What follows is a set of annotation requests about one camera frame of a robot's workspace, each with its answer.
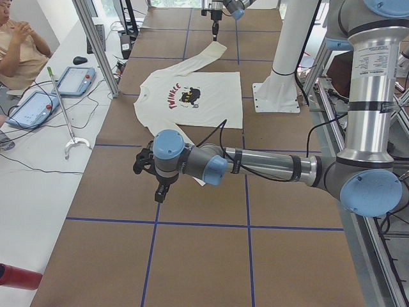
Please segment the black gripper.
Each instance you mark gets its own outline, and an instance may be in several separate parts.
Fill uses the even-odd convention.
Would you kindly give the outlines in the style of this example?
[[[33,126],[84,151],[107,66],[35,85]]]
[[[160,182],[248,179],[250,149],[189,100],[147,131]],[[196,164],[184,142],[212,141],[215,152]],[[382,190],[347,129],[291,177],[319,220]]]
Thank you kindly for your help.
[[[155,201],[164,202],[169,186],[174,184],[179,177],[179,172],[174,171],[163,171],[161,169],[156,169],[156,178],[159,182],[158,188],[155,191]]]
[[[210,16],[211,16],[211,19],[213,20],[213,24],[212,24],[213,41],[217,41],[217,36],[219,34],[219,21],[222,20],[222,15],[223,15],[222,10],[211,10],[210,11]]]

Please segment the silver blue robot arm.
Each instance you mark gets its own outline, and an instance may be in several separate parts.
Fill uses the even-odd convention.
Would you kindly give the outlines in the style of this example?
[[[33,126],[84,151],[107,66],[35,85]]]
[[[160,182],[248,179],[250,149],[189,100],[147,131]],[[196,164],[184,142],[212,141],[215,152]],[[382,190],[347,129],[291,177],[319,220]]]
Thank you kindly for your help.
[[[206,14],[209,12],[210,18],[213,21],[213,41],[217,41],[217,36],[219,34],[219,22],[222,20],[222,15],[224,14],[223,8],[230,13],[232,18],[238,20],[244,15],[245,9],[251,6],[253,3],[253,0],[212,0],[209,3],[202,1],[201,15],[206,16]]]
[[[175,130],[159,132],[150,152],[163,202],[180,174],[217,185],[227,172],[327,191],[349,211],[376,217],[394,209],[403,185],[387,152],[399,44],[408,34],[407,1],[331,1],[325,46],[352,50],[344,148],[334,157],[280,155],[222,145],[194,146]]]

